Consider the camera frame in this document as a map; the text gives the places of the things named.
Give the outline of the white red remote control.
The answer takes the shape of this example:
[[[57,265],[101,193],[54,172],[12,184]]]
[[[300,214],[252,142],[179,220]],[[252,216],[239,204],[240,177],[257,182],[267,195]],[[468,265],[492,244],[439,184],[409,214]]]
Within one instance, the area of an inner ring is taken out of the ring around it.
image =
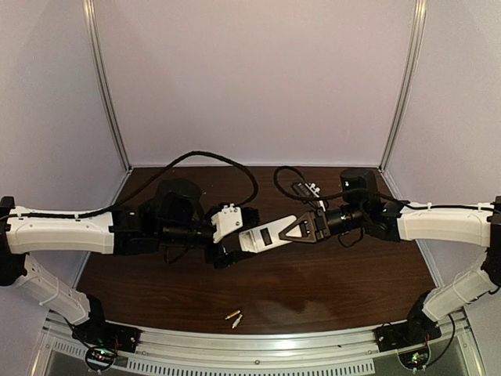
[[[289,215],[239,233],[240,250],[257,254],[290,244],[279,238],[279,232],[296,220],[296,215]]]

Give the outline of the gold AAA battery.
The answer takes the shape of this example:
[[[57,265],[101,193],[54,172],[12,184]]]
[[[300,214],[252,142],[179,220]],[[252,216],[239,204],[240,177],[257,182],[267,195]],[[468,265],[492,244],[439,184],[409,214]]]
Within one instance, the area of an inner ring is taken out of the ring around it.
[[[239,316],[241,314],[241,311],[238,309],[234,312],[231,312],[230,314],[228,314],[226,317],[225,317],[225,320],[230,320],[232,319],[233,317],[235,316]]]

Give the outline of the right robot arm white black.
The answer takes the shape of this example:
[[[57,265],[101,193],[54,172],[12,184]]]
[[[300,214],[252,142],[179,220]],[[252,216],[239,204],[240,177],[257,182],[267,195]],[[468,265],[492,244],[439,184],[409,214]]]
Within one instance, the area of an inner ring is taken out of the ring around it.
[[[342,191],[317,195],[306,182],[294,184],[290,198],[320,203],[342,198],[334,210],[306,212],[279,232],[280,240],[318,243],[352,230],[381,240],[443,240],[473,244],[485,259],[455,276],[452,283],[423,293],[409,311],[398,339],[419,345],[433,337],[436,324],[451,312],[500,289],[500,201],[476,205],[417,204],[379,192],[375,174],[364,168],[340,174]]]

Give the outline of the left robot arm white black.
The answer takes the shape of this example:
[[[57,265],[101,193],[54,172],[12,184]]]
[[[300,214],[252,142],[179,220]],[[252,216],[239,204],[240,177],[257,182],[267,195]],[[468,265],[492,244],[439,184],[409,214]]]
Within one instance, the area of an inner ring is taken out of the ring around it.
[[[204,251],[205,261],[224,268],[250,257],[227,252],[222,241],[259,221],[258,210],[243,204],[221,204],[205,211],[201,189],[186,179],[164,180],[154,196],[138,207],[84,212],[38,213],[1,199],[1,285],[23,288],[40,305],[63,316],[74,337],[104,348],[114,329],[106,322],[96,297],[74,290],[47,272],[34,251],[87,251],[101,255],[144,255],[160,248]]]

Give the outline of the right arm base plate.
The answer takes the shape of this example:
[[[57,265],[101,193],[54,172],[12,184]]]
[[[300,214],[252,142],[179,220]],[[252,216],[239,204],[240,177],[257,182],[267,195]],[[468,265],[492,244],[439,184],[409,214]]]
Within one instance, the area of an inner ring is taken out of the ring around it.
[[[401,323],[385,323],[373,330],[380,352],[404,349],[437,339],[442,332],[434,322],[406,320]]]

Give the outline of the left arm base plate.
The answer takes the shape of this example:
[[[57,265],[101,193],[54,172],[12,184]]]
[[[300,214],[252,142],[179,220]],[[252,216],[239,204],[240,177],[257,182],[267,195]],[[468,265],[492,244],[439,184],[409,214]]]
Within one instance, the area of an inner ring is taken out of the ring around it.
[[[106,349],[134,353],[142,331],[137,327],[105,322],[104,325],[89,322],[72,326],[72,336],[87,345],[99,345]]]

